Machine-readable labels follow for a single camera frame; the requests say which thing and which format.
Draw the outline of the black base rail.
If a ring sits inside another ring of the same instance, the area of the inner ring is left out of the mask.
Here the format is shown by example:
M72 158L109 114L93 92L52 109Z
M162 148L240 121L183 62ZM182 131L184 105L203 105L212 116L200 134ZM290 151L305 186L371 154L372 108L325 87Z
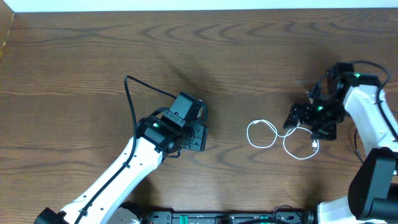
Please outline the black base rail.
M153 223L153 224L219 224L242 223L256 220L258 223L272 223L274 220L290 224L316 224L312 210L296 211L282 205L273 212L176 212L172 209L156 208L144 210L138 204L124 202L111 216L109 223Z

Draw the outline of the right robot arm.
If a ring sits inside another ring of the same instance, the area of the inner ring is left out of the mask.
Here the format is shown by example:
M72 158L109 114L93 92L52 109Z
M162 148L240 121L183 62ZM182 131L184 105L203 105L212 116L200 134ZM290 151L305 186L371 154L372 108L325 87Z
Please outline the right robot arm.
M378 76L358 73L354 62L338 62L324 78L328 95L316 84L310 102L291 106L285 129L300 124L312 129L314 140L336 139L336 126L350 116L366 158L350 183L347 196L322 202L317 223L386 223L397 220L397 121L388 107Z

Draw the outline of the clear tape patch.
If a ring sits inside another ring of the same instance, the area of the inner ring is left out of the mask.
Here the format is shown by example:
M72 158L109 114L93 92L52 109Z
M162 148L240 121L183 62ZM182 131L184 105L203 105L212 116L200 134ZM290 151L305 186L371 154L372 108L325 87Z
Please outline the clear tape patch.
M312 79L298 79L295 81L297 84L300 85L313 85L315 84L317 81L316 80L312 80Z

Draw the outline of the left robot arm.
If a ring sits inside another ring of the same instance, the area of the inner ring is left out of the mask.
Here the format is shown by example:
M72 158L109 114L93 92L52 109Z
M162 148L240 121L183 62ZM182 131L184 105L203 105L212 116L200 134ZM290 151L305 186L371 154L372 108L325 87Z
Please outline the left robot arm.
M183 149L204 151L207 105L181 92L170 108L161 107L142 118L119 157L72 203L58 213L45 208L36 223L107 223L127 196L165 158Z

